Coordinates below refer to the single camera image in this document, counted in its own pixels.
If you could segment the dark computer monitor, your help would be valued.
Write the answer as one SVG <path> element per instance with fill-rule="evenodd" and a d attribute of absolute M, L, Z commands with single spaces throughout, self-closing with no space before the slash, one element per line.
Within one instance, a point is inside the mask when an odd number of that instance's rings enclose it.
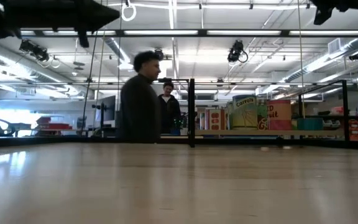
<path fill-rule="evenodd" d="M 96 105 L 93 106 L 96 108 L 96 121 L 113 121 L 115 120 L 116 115 L 116 97 L 109 96 L 102 98 Z"/>

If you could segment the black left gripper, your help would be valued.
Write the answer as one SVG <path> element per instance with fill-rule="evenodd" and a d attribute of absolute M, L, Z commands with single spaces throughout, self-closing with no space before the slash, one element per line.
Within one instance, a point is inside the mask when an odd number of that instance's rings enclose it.
<path fill-rule="evenodd" d="M 57 0 L 57 28 L 97 31 L 120 18 L 116 9 L 95 0 Z M 0 0 L 0 39 L 21 37 L 22 28 L 53 27 L 44 0 Z"/>

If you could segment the white ceiling air vent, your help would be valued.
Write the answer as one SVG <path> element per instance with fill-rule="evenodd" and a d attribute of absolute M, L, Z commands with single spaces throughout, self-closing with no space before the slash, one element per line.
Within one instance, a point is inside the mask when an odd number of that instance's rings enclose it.
<path fill-rule="evenodd" d="M 341 51 L 342 49 L 342 44 L 341 44 L 341 38 L 337 38 L 332 40 L 331 42 L 328 43 L 328 53 L 329 55 L 338 53 Z"/>

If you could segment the red storage bins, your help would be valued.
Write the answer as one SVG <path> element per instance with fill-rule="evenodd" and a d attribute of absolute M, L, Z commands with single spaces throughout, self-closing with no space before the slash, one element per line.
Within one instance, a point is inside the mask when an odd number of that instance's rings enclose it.
<path fill-rule="evenodd" d="M 36 123 L 37 129 L 72 129 L 63 116 L 41 116 Z"/>

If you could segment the black monitor stand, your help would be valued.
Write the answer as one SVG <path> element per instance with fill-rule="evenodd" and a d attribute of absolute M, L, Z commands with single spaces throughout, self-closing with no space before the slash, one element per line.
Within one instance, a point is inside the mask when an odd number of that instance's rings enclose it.
<path fill-rule="evenodd" d="M 99 110 L 99 128 L 94 128 L 93 137 L 104 137 L 104 112 L 107 110 L 106 105 L 102 102 L 100 105 L 92 105 L 92 108 Z"/>

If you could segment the black table frame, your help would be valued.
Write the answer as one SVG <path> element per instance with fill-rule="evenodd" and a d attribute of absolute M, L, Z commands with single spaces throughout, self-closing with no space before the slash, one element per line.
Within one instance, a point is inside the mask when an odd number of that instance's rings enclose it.
<path fill-rule="evenodd" d="M 86 137 L 25 137 L 25 138 L 2 138 L 0 147 L 27 146 L 36 144 L 57 143 L 122 143 L 116 138 L 86 138 Z M 358 141 L 340 141 L 327 139 L 195 139 L 192 144 L 196 145 L 244 145 L 244 146 L 317 146 L 343 149 L 357 149 Z"/>

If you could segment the overhead light bar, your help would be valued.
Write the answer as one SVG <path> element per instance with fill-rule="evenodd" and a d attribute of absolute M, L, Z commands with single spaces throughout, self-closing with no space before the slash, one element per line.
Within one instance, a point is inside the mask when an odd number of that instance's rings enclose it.
<path fill-rule="evenodd" d="M 358 30 L 274 30 L 274 29 L 157 29 L 157 30 L 102 30 L 88 32 L 88 37 L 358 37 Z"/>

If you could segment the green and red can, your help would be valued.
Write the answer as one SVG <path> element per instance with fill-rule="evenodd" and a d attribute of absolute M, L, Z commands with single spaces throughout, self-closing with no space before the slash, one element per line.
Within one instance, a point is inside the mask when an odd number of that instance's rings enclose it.
<path fill-rule="evenodd" d="M 257 105 L 257 129 L 268 130 L 268 110 L 266 103 L 259 103 Z"/>

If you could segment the short teal can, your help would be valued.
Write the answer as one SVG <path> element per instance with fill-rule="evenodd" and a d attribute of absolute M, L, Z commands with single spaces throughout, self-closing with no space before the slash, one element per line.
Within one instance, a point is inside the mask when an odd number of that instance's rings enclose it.
<path fill-rule="evenodd" d="M 298 118 L 296 122 L 297 122 L 298 130 L 305 130 L 305 131 L 323 130 L 322 118 Z"/>

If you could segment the red fruit box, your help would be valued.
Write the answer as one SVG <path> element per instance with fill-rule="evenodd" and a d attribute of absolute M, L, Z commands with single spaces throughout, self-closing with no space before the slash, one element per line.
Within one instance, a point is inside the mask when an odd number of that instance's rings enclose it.
<path fill-rule="evenodd" d="M 290 100 L 267 102 L 269 130 L 292 130 Z"/>

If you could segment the person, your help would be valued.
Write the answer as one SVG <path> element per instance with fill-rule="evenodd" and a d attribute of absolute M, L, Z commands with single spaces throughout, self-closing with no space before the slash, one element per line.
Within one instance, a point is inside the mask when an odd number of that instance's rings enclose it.
<path fill-rule="evenodd" d="M 161 115 L 161 133 L 171 134 L 176 131 L 175 123 L 180 119 L 181 111 L 178 100 L 172 95 L 173 83 L 163 84 L 163 93 L 158 96 Z"/>
<path fill-rule="evenodd" d="M 118 137 L 130 142 L 155 142 L 160 138 L 160 103 L 151 84 L 160 74 L 160 60 L 153 51 L 134 58 L 137 75 L 121 88 Z"/>

